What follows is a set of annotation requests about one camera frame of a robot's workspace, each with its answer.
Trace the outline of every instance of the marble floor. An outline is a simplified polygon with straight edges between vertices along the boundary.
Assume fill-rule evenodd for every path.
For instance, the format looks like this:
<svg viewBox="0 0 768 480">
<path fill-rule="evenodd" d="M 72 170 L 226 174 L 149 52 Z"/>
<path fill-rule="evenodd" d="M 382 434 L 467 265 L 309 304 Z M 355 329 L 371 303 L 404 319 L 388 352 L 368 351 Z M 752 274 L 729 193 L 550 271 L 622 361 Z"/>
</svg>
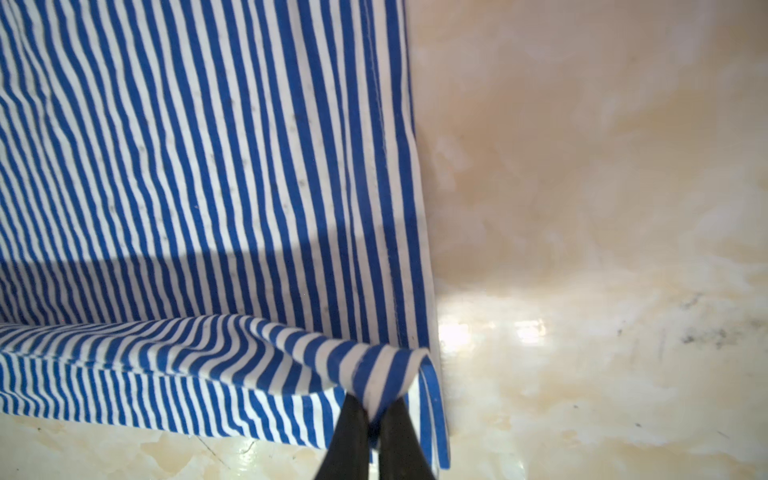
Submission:
<svg viewBox="0 0 768 480">
<path fill-rule="evenodd" d="M 768 3 L 409 0 L 443 478 L 768 478 Z M 312 478 L 0 415 L 0 478 Z"/>
</svg>

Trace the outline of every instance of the fabric fold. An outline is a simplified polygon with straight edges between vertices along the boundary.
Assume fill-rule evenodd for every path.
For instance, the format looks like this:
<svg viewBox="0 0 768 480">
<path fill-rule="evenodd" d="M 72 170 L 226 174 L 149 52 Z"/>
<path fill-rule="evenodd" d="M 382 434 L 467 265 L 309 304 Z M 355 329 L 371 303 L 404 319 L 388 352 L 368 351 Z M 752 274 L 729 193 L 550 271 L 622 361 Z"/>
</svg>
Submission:
<svg viewBox="0 0 768 480">
<path fill-rule="evenodd" d="M 30 408 L 62 410 L 67 401 L 59 399 L 71 399 L 66 393 L 54 395 L 51 386 L 47 392 L 39 386 L 26 386 L 21 392 L 13 388 L 24 379 L 24 366 L 38 362 L 74 367 L 86 376 L 119 372 L 199 379 L 275 396 L 308 396 L 340 386 L 361 401 L 374 429 L 417 376 L 427 386 L 430 403 L 442 405 L 427 349 L 330 339 L 244 315 L 112 325 L 6 324 L 0 326 L 0 356 L 0 397 L 23 405 L 24 413 Z M 442 413 L 433 414 L 429 423 L 433 434 L 445 431 Z"/>
</svg>

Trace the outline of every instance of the blue and white striped fabric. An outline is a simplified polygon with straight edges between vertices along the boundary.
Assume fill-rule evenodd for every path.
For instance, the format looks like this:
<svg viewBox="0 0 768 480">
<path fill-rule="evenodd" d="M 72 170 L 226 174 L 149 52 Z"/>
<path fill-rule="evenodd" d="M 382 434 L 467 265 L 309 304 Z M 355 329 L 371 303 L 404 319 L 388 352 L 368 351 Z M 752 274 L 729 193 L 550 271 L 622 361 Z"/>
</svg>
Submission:
<svg viewBox="0 0 768 480">
<path fill-rule="evenodd" d="M 402 0 L 0 0 L 0 406 L 449 466 Z"/>
</svg>

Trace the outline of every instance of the beige marble wall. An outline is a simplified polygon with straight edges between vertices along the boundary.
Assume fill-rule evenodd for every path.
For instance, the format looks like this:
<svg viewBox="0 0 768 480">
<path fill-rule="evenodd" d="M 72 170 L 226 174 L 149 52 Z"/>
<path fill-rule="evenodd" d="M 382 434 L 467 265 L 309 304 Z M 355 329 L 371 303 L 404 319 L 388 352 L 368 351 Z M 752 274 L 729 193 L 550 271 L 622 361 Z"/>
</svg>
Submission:
<svg viewBox="0 0 768 480">
<path fill-rule="evenodd" d="M 407 4 L 442 477 L 768 478 L 768 4 Z M 0 447 L 0 478 L 323 455 L 7 415 Z"/>
</svg>

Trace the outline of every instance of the dark stain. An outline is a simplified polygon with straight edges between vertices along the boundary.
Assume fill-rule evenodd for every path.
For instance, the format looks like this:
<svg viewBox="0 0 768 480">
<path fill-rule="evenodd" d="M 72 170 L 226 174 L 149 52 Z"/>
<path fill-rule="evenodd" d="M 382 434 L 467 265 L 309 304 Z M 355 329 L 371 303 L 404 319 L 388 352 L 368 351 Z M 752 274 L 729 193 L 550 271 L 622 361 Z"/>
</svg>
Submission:
<svg viewBox="0 0 768 480">
<path fill-rule="evenodd" d="M 690 310 L 691 307 L 693 307 L 694 305 L 699 303 L 699 300 L 701 300 L 702 296 L 704 296 L 703 293 L 697 293 L 696 295 L 694 295 L 694 297 L 692 299 L 688 300 L 687 302 L 681 303 L 680 304 L 680 308 L 682 310 Z"/>
<path fill-rule="evenodd" d="M 680 341 L 683 344 L 698 343 L 700 345 L 715 345 L 715 348 L 719 350 L 725 345 L 736 345 L 739 338 L 744 334 L 745 332 L 739 328 L 731 329 L 730 332 L 726 331 L 724 328 L 704 331 L 690 329 L 688 334 L 680 339 Z"/>
</svg>

